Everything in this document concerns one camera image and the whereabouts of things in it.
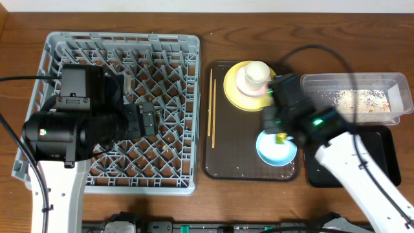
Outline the green yellow snack wrapper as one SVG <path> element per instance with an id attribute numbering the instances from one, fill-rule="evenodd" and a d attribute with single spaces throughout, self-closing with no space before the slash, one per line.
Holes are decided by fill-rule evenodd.
<path id="1" fill-rule="evenodd" d="M 276 134 L 276 144 L 284 144 L 287 139 L 286 133 L 277 133 Z"/>

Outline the light blue bowl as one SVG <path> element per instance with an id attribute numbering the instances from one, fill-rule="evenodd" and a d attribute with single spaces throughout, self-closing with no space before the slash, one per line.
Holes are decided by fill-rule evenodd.
<path id="1" fill-rule="evenodd" d="M 271 166 L 286 166 L 291 163 L 298 152 L 293 137 L 287 136 L 284 144 L 276 144 L 276 134 L 262 131 L 256 139 L 256 151 L 262 161 Z"/>

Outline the rice food waste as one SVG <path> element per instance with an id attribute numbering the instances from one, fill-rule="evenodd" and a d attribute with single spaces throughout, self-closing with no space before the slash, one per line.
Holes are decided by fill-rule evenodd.
<path id="1" fill-rule="evenodd" d="M 351 90 L 319 91 L 315 99 L 333 105 L 340 113 L 388 113 L 389 102 L 383 90 Z"/>

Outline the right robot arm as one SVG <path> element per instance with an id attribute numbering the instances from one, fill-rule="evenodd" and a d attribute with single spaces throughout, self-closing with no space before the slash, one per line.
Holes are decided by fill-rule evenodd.
<path id="1" fill-rule="evenodd" d="M 375 232 L 412 232 L 413 205 L 379 168 L 355 127 L 333 107 L 312 102 L 268 106 L 267 133 L 286 133 L 301 148 L 316 147 L 315 159 L 347 190 Z"/>

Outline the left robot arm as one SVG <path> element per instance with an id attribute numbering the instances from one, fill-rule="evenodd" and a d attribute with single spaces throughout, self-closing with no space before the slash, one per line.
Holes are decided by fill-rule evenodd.
<path id="1" fill-rule="evenodd" d="M 159 117 L 152 103 L 59 107 L 34 113 L 23 139 L 34 156 L 32 232 L 81 232 L 83 196 L 95 145 L 155 136 Z"/>

